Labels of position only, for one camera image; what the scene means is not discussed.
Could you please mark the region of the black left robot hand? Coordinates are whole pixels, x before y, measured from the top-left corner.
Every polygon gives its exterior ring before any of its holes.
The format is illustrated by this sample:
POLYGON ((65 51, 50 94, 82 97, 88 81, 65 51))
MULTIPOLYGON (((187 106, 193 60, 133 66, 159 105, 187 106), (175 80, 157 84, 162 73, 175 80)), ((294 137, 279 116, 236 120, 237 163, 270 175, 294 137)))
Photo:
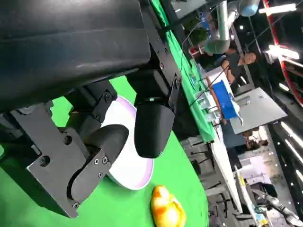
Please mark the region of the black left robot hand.
POLYGON ((149 0, 3 0, 0 143, 10 176, 41 207, 75 218, 129 137, 104 126, 126 76, 134 144, 157 158, 173 128, 180 72, 149 0))

